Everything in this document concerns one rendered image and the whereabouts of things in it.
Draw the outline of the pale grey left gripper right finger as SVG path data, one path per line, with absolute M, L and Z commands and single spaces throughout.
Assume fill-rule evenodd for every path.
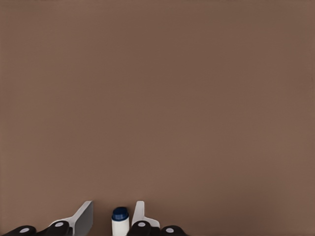
M 145 216 L 145 202 L 137 201 L 131 227 L 126 236 L 159 236 L 160 223 Z

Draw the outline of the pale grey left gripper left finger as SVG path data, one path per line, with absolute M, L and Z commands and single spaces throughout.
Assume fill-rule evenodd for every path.
M 72 216 L 52 222 L 36 236 L 87 236 L 93 221 L 94 202 L 85 201 Z

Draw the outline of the white bottle with blue cap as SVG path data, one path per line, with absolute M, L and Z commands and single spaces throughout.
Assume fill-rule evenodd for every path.
M 112 212 L 112 236 L 126 236 L 129 231 L 129 213 L 124 206 L 117 207 Z

